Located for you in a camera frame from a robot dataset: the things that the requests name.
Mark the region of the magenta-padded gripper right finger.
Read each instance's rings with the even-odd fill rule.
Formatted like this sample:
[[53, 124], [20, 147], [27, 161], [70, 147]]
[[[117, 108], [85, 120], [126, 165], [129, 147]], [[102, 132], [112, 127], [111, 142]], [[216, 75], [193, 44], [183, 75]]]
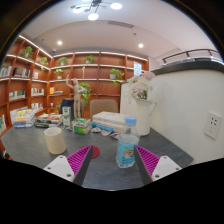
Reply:
[[134, 156], [144, 185], [181, 170], [167, 155], [159, 157], [138, 145], [134, 146]]

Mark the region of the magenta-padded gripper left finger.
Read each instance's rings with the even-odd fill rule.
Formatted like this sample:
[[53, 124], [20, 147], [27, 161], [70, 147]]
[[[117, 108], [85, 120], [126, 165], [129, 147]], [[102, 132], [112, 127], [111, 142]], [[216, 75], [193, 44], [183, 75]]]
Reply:
[[93, 146], [87, 145], [69, 156], [59, 155], [44, 170], [81, 186], [92, 155]]

